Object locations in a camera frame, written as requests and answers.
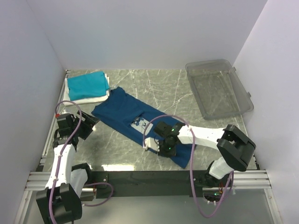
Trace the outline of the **dark blue t-shirt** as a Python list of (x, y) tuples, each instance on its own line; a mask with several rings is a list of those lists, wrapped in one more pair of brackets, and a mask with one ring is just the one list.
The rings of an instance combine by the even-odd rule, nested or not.
[(164, 113), (127, 94), (121, 87), (111, 90), (109, 98), (95, 106), (92, 115), (139, 145), (142, 145), (143, 134), (156, 140), (163, 139), (154, 133), (159, 121), (170, 126), (178, 123), (174, 118), (163, 117), (149, 124)]

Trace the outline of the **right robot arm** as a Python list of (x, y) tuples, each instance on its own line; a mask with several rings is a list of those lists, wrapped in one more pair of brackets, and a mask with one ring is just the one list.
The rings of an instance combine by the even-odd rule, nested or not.
[(199, 185), (207, 188), (217, 187), (232, 171), (245, 172), (256, 149), (255, 143), (235, 125), (203, 128), (180, 122), (170, 126), (160, 121), (154, 128), (154, 133), (162, 139), (148, 137), (145, 144), (161, 156), (175, 156), (179, 146), (189, 144), (214, 148), (220, 152), (221, 157), (211, 162), (199, 178)]

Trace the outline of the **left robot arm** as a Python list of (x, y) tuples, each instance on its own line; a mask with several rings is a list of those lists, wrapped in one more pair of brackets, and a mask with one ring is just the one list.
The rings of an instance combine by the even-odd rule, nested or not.
[(80, 200), (83, 187), (93, 183), (87, 163), (72, 165), (79, 139), (85, 140), (99, 120), (84, 112), (57, 115), (58, 128), (52, 147), (54, 161), (48, 182), (36, 194), (36, 202), (46, 224), (65, 224), (82, 217)]

